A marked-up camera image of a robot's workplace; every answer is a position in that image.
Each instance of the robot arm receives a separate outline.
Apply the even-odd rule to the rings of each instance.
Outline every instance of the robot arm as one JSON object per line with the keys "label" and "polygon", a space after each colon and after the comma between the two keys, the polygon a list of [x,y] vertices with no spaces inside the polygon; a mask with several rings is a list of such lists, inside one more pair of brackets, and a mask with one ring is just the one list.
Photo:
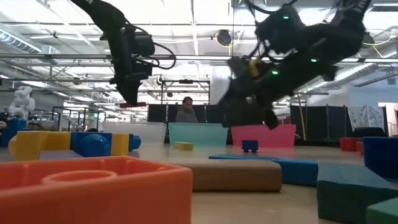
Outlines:
{"label": "robot arm", "polygon": [[[138,88],[141,80],[148,79],[152,75],[152,67],[170,69],[175,65],[173,52],[152,40],[152,36],[143,29],[132,25],[124,14],[111,4],[101,0],[71,0],[84,10],[100,28],[104,34],[100,40],[107,40],[111,50],[112,63],[115,76],[109,82],[116,84],[127,103],[137,105]],[[174,59],[172,66],[164,68],[159,61],[152,58],[155,53],[155,45],[168,50],[170,58]],[[149,63],[139,59],[145,57],[157,62]]]}
{"label": "robot arm", "polygon": [[[250,0],[250,10],[270,14],[256,23],[259,45],[265,51],[252,59],[256,49],[247,57],[232,57],[228,65],[235,74],[228,91],[220,100],[224,111],[224,126],[262,124],[277,126],[272,102],[294,95],[294,90],[321,75],[326,81],[335,78],[338,67],[334,64],[356,54],[362,45],[365,28],[364,13],[371,0],[343,2],[329,24],[306,26],[292,3],[284,4],[275,12],[265,11]],[[282,60],[269,55],[288,54]],[[262,61],[268,57],[271,63]]]}

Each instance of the person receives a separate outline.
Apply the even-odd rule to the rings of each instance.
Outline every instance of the person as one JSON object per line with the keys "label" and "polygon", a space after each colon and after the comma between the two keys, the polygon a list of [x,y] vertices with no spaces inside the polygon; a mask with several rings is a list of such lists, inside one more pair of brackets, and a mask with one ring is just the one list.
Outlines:
{"label": "person", "polygon": [[192,98],[186,96],[182,100],[182,106],[178,109],[177,116],[175,118],[175,122],[183,122],[183,123],[197,123],[198,119],[195,114],[195,111],[192,109]]}

